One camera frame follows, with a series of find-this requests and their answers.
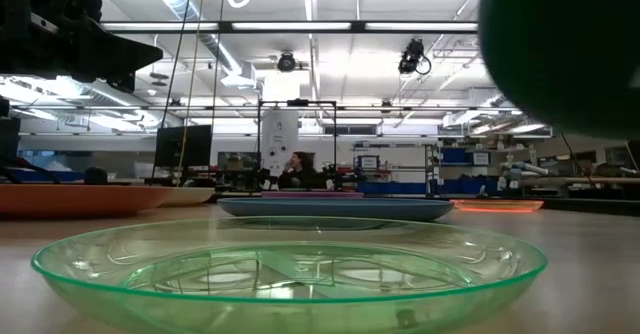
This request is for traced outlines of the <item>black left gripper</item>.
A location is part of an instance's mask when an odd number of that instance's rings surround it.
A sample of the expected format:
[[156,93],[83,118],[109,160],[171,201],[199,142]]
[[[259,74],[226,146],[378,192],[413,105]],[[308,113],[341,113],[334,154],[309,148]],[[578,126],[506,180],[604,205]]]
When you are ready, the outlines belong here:
[[0,74],[65,73],[77,34],[74,78],[133,93],[135,72],[163,51],[104,30],[101,9],[102,0],[0,0]]

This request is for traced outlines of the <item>cream plastic plate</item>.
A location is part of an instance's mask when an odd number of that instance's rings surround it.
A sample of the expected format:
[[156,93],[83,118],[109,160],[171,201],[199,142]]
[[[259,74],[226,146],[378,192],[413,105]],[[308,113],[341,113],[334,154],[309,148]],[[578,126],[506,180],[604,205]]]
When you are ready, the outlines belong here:
[[207,202],[215,194],[214,188],[176,187],[160,204],[161,207],[197,206]]

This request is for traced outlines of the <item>green bowl with white lid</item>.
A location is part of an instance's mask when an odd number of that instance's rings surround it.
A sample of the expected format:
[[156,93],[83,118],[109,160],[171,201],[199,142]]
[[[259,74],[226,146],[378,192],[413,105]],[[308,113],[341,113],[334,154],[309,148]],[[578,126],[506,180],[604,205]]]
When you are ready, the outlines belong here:
[[640,139],[640,0],[480,0],[485,66],[557,129]]

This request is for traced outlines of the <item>black computer monitor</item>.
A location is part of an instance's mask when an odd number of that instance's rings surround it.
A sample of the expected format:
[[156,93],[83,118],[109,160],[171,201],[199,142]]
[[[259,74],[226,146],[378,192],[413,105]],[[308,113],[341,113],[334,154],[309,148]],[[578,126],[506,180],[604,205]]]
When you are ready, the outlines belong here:
[[161,168],[208,166],[211,130],[210,125],[159,129],[156,134],[154,165]]

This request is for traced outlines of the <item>dark round object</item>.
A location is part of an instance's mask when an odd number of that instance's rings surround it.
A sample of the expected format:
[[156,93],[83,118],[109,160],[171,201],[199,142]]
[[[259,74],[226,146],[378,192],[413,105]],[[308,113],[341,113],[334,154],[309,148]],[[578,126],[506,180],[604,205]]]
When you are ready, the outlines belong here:
[[108,173],[99,167],[89,167],[84,172],[83,181],[86,185],[107,185]]

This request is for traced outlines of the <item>opaque orange plastic plate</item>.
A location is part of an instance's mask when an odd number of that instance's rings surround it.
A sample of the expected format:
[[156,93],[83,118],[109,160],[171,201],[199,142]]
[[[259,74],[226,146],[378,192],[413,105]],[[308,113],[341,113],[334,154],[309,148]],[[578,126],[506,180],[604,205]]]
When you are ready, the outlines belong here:
[[161,205],[169,187],[0,184],[0,215],[14,218],[94,218],[136,214]]

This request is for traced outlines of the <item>black overhead light bar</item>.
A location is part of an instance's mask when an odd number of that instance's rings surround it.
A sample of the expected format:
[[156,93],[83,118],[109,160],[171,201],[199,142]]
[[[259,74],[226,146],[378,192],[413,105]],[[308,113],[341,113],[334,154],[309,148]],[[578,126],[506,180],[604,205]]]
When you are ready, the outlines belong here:
[[414,33],[476,34],[476,22],[414,21],[128,21],[103,22],[104,29],[118,34],[259,34],[259,33]]

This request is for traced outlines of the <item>clear green plastic plate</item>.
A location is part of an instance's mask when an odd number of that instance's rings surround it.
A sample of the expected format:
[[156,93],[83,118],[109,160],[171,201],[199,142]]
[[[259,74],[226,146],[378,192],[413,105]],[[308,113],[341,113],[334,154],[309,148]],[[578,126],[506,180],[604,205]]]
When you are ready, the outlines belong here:
[[60,298],[132,334],[442,334],[502,311],[547,264],[474,228],[293,216],[115,227],[32,258]]

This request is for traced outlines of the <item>person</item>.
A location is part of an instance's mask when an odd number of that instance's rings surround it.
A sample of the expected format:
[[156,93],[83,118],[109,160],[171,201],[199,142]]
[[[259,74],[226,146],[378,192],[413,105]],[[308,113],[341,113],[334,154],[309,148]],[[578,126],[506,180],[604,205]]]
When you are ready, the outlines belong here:
[[313,163],[306,152],[293,152],[285,163],[284,171],[279,176],[280,190],[291,188],[321,189],[325,183],[313,167]]

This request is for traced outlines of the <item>magenta plastic plate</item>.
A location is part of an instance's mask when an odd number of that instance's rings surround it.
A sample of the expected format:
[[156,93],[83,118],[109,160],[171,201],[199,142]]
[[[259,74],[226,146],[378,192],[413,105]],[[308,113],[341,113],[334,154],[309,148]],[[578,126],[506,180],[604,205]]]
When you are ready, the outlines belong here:
[[339,191],[264,191],[262,198],[342,198],[359,199],[364,194],[359,192],[339,192]]

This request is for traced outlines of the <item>blue plastic plate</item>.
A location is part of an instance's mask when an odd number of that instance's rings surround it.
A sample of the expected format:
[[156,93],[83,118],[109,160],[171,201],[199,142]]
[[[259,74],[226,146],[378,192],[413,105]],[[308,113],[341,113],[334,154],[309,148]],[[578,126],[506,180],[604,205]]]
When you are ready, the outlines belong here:
[[447,215],[454,204],[443,200],[398,198],[226,198],[217,201],[236,217],[353,217],[429,222]]

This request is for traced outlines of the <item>row of blue bins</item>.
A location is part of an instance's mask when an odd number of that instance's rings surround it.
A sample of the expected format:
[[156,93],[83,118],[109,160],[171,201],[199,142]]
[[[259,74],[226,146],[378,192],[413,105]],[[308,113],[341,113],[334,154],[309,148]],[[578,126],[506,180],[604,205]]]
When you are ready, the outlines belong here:
[[419,182],[359,182],[357,191],[373,195],[425,195],[427,185]]

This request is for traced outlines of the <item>clear orange plastic plate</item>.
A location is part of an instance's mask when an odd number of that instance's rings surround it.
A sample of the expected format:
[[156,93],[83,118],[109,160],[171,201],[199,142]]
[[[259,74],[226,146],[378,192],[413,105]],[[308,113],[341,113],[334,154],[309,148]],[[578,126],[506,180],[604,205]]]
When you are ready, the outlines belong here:
[[451,199],[454,207],[466,212],[531,213],[539,210],[544,202],[539,200],[506,199]]

